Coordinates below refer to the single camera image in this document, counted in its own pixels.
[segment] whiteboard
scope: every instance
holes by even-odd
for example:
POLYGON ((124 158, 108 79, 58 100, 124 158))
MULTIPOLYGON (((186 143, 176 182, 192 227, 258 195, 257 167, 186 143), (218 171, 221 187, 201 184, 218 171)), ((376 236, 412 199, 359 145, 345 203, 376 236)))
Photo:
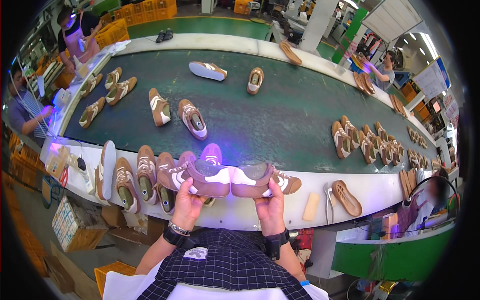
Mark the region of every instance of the whiteboard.
POLYGON ((441 57, 438 57, 420 73, 413 76, 412 80, 422 90, 427 99, 432 99, 450 87, 450 79, 441 57))
POLYGON ((383 0, 361 22, 390 43, 422 19, 408 0, 383 0))

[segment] black checkered apron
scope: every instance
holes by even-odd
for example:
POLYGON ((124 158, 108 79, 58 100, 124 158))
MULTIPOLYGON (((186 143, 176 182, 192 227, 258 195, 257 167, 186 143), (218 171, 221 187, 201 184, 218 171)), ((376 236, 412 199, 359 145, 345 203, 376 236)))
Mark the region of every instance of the black checkered apron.
POLYGON ((187 250, 176 249, 138 300, 166 299, 179 282, 235 291, 281 288, 290 300, 312 299, 295 277, 265 255, 263 237, 257 232, 208 229, 198 238, 208 249, 206 258, 183 258, 187 250))

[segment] green conveyor belt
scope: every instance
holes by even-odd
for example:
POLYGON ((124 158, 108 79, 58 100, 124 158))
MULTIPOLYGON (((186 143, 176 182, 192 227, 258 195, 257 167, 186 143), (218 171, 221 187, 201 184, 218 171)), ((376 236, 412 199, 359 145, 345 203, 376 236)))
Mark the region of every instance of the green conveyor belt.
POLYGON ((105 76, 117 67, 123 70, 120 81, 137 77, 135 88, 115 106, 106 103, 90 127, 83 129, 78 120, 85 107, 107 94, 102 80, 80 100, 65 137, 99 145, 113 140, 117 149, 133 152, 147 144, 155 155, 166 151, 174 158, 186 150, 199 156, 207 144, 217 143, 223 164, 230 166, 267 161, 282 170, 303 172, 398 173, 403 166, 409 169, 406 156, 403 166, 384 166, 379 155, 367 165, 359 148, 339 159, 331 126, 347 115, 357 128, 368 124, 374 132, 379 121, 405 150, 411 148, 429 160, 437 154, 431 142, 427 142, 428 149, 413 144, 407 133, 410 123, 377 99, 282 61, 231 52, 175 50, 114 57, 101 72, 105 76), (215 63, 228 76, 222 82, 197 77, 188 68, 190 61, 215 63), (263 69, 265 79, 257 95, 251 96, 246 88, 254 67, 263 69), (162 127, 153 121, 148 100, 152 87, 171 105, 172 121, 162 127), (178 103, 184 98, 200 109, 208 130, 204 141, 196 140, 179 118, 178 103))

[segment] green pillar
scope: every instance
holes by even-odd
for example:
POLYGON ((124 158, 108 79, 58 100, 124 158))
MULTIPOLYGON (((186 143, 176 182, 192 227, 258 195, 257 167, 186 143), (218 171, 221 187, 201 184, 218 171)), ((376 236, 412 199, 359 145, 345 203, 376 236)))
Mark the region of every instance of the green pillar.
POLYGON ((360 21, 367 15, 368 11, 364 8, 359 8, 357 13, 353 17, 352 23, 350 23, 350 27, 348 27, 347 32, 344 34, 344 38, 338 46, 338 49, 335 51, 335 54, 332 56, 332 61, 334 63, 339 63, 344 55, 344 51, 348 49, 350 46, 350 42, 353 40, 353 37, 357 34, 360 28, 360 21))

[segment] metal bracelet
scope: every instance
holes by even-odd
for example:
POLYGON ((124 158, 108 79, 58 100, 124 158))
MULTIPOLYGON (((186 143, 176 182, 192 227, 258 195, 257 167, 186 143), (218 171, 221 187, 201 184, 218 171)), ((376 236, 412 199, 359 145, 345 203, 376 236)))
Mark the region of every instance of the metal bracelet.
POLYGON ((168 222, 168 227, 171 227, 174 231, 181 233, 183 235, 190 235, 191 231, 185 230, 181 227, 178 227, 177 225, 173 224, 172 221, 168 222))

